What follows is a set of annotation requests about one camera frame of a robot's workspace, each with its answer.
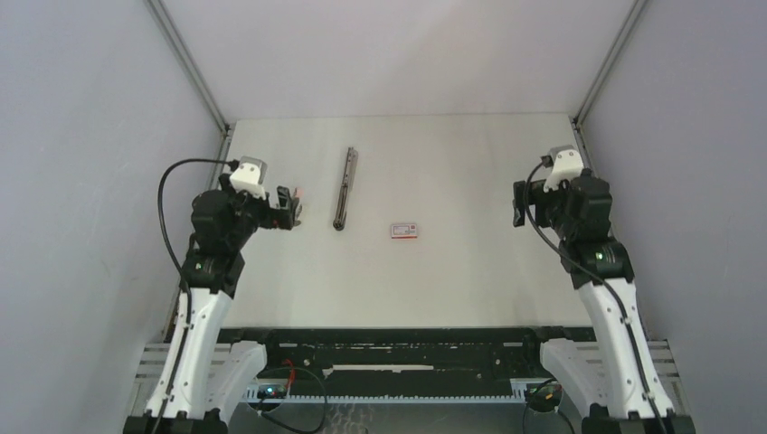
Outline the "grey black long stapler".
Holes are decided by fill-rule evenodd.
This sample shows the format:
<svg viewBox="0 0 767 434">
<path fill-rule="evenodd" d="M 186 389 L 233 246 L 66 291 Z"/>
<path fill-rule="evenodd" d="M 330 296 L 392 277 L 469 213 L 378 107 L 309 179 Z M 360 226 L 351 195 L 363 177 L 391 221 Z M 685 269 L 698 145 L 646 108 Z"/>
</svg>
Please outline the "grey black long stapler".
<svg viewBox="0 0 767 434">
<path fill-rule="evenodd" d="M 333 220 L 333 228 L 336 231 L 342 231 L 346 226 L 348 202 L 354 185 L 357 162 L 358 151 L 353 146 L 350 146 L 346 153 L 346 162 L 336 204 L 336 214 Z"/>
</svg>

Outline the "red staple box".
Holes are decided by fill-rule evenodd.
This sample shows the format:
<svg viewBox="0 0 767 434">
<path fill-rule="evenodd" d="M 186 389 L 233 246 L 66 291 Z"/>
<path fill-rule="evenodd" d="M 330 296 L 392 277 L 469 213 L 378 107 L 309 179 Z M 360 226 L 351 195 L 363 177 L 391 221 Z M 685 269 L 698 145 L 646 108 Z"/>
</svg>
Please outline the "red staple box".
<svg viewBox="0 0 767 434">
<path fill-rule="evenodd" d="M 414 240 L 418 238 L 416 223 L 395 223 L 391 225 L 390 237 L 393 240 Z"/>
</svg>

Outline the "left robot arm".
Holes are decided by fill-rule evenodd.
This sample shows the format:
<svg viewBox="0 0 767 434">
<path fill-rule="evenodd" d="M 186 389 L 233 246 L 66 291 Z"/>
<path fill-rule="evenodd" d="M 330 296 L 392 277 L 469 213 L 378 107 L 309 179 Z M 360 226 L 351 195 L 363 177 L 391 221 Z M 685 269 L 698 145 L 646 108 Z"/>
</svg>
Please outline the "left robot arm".
<svg viewBox="0 0 767 434">
<path fill-rule="evenodd" d="M 268 343 L 234 344 L 223 367 L 211 371 L 223 321 L 232 306 L 245 261 L 241 253 L 259 229 L 290 231 L 298 225 L 300 192 L 280 186 L 278 205 L 260 180 L 222 175 L 220 188 L 192 202 L 194 231 L 180 267 L 177 322 L 163 371 L 126 433 L 226 433 L 248 383 L 276 374 L 281 350 Z"/>
</svg>

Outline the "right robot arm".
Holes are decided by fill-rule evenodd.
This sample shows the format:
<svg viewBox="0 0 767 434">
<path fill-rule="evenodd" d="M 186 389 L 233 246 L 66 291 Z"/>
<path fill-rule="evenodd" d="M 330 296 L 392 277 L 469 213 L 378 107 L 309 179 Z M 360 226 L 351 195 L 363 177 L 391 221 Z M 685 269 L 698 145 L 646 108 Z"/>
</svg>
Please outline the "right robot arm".
<svg viewBox="0 0 767 434">
<path fill-rule="evenodd" d="M 693 433 L 691 417 L 669 398 L 640 317 L 635 273 L 625 247 L 611 236 L 612 196 L 588 169 L 554 188 L 527 177 L 513 187 L 514 225 L 531 224 L 559 256 L 592 322 L 601 368 L 573 341 L 529 345 L 526 370 L 550 373 L 578 410 L 583 433 Z"/>
</svg>

